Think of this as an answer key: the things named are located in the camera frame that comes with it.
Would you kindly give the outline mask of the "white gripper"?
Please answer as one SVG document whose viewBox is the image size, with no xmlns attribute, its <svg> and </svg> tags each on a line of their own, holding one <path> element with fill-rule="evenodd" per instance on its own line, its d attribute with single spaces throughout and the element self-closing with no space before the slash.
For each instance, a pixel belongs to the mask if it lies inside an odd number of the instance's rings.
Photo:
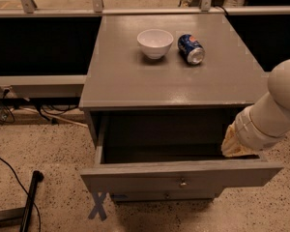
<svg viewBox="0 0 290 232">
<path fill-rule="evenodd" d="M 259 130 L 250 118 L 250 110 L 251 106 L 246 107 L 237 114 L 234 125 L 228 126 L 221 144 L 225 157 L 255 156 L 254 151 L 273 147 L 283 139 L 283 136 L 269 136 Z"/>
</svg>

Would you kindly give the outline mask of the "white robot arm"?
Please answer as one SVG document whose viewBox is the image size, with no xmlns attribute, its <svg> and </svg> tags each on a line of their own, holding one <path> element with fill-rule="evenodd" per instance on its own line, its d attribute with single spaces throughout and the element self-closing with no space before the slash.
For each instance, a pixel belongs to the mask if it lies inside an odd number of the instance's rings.
<svg viewBox="0 0 290 232">
<path fill-rule="evenodd" d="M 290 59 L 268 77 L 268 92 L 238 113 L 221 145 L 225 157 L 256 155 L 271 148 L 290 131 Z"/>
</svg>

